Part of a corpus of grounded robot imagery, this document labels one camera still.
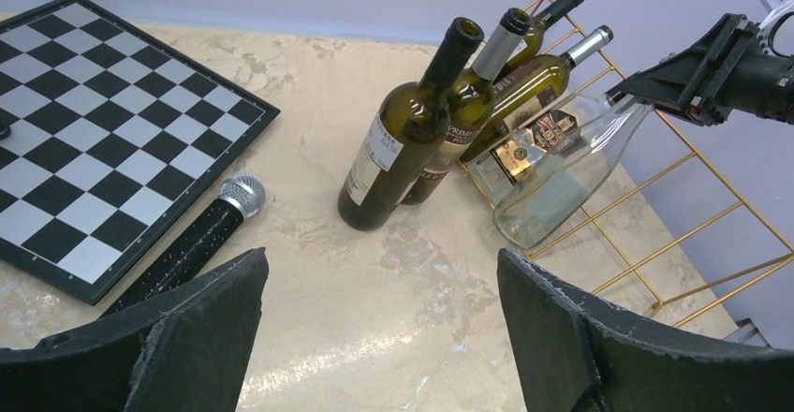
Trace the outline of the aluminium frame rail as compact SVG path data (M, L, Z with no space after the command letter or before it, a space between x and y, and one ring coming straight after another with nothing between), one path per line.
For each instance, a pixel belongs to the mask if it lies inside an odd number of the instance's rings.
M728 334L724 341L747 346L770 347L768 340L751 318L736 322L737 329Z

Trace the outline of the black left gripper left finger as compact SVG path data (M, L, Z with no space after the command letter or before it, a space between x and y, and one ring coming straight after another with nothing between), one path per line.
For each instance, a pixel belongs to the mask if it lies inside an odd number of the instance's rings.
M269 275L255 248L30 349L1 352L5 411L232 411Z

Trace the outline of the green wine bottle dark label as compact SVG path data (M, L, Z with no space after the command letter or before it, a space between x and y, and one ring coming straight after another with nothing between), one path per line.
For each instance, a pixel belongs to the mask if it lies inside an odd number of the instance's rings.
M560 54L540 54L509 72L495 86L493 115L460 157L469 163L504 136L549 106L566 90L570 72L614 38L607 25Z

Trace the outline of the clear glass bottle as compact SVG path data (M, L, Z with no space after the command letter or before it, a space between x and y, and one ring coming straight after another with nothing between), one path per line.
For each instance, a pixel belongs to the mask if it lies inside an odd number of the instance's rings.
M554 105L525 132L537 155L532 173L495 207L496 229L535 250L607 181L653 110L633 96L572 94Z

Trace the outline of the black white chessboard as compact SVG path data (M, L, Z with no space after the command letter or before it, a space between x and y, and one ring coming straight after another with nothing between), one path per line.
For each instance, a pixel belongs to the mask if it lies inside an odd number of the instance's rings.
M89 0L1 23L1 258L100 301L278 109Z

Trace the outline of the tall dark green bottle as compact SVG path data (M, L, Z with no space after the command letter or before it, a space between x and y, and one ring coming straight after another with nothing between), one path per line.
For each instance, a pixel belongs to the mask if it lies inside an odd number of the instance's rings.
M448 133L446 94L483 38L477 23L455 18L422 77L385 96L338 195L347 225L380 228L413 187Z

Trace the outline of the green bottle silver neck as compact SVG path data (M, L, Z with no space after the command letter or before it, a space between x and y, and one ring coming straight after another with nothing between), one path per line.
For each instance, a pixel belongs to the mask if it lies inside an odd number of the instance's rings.
M402 204L417 205L427 200L478 136L493 113L493 82L531 25L531 16L525 10L509 8L473 63L453 83L447 94L448 134L406 191Z

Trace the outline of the black silver microphone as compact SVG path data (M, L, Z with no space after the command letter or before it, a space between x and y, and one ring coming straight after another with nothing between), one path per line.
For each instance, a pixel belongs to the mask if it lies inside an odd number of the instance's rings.
M245 220L266 201L261 181L249 174L226 179L218 198L101 314L102 318L151 299L193 279Z

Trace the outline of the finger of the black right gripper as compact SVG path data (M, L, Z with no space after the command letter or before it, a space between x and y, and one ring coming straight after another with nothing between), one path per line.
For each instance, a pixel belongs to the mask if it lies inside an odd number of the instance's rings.
M618 82L606 96L611 104L633 96L677 118L725 118L725 108L707 102L703 91L726 46L727 20L722 18L689 48Z

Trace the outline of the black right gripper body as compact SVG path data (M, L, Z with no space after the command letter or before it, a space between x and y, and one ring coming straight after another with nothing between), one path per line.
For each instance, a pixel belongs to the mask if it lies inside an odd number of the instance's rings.
M757 22L727 13L690 50L704 59L685 92L685 119L721 125L738 110L793 123L793 54L775 49Z

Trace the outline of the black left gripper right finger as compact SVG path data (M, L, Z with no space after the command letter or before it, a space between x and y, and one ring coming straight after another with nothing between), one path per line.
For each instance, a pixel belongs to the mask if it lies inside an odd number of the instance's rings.
M508 249L497 281L531 411L789 411L793 355L635 314Z

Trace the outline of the clear square liquor bottle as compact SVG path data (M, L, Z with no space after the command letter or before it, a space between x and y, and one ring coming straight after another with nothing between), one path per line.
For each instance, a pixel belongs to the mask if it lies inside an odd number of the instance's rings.
M568 156L584 146L581 127L611 106L605 94L570 94L514 128L468 165L482 195L495 206L512 186L536 176L546 153Z

